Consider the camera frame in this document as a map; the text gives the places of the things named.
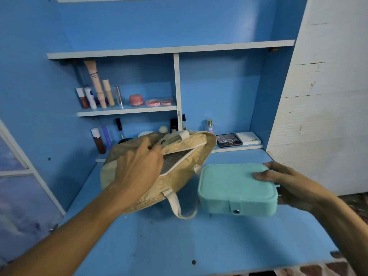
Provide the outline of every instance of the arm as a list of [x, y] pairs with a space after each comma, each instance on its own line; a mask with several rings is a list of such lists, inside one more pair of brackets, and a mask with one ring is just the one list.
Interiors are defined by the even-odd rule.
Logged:
[[144, 138], [136, 152], [120, 157], [114, 181], [95, 200], [0, 275], [72, 275], [112, 222], [158, 178], [162, 147], [149, 150], [149, 145], [149, 139]]
[[254, 178], [280, 184], [284, 202], [314, 215], [357, 276], [368, 275], [368, 226], [364, 221], [317, 182], [276, 162], [264, 165], [270, 170], [254, 173]]

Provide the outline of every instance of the person's left hand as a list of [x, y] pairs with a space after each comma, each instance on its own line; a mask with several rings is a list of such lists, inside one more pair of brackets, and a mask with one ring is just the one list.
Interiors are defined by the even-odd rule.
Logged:
[[105, 190], [114, 208], [121, 213], [144, 195], [160, 175], [162, 146], [156, 144], [148, 149], [150, 145], [149, 138], [145, 137], [135, 151], [129, 150], [117, 160], [115, 179]]

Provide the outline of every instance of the purple tube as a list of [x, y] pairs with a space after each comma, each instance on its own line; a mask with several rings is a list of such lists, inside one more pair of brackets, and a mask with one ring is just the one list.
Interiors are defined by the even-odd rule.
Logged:
[[111, 147], [113, 146], [111, 144], [110, 137], [108, 136], [108, 128], [106, 128], [106, 126], [102, 126], [102, 130], [104, 131], [103, 133], [105, 135], [106, 142], [108, 143], [108, 148], [111, 150]]

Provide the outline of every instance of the bag handle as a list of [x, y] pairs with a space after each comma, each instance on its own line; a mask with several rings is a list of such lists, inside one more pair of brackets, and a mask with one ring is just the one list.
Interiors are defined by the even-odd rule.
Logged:
[[168, 189], [166, 191], [163, 191], [162, 194], [168, 199], [168, 202], [170, 203], [170, 206], [171, 206], [171, 210], [173, 211], [176, 217], [184, 219], [184, 220], [189, 220], [197, 214], [198, 199], [196, 200], [195, 209], [193, 213], [188, 217], [184, 217], [182, 216], [182, 209], [180, 208], [179, 199], [176, 193], [172, 189]]

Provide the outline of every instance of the hand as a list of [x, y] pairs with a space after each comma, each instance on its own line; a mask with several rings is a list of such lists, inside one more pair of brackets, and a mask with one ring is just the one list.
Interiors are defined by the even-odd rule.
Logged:
[[264, 163], [270, 170], [256, 172], [253, 177], [259, 181], [280, 184], [283, 201], [295, 208], [311, 212], [322, 206], [331, 196], [330, 191], [290, 167], [277, 162]]
[[105, 190], [120, 213], [144, 195], [160, 175], [162, 146], [156, 144], [148, 149], [150, 145], [149, 138], [145, 137], [136, 151], [129, 150], [117, 160], [115, 179]]

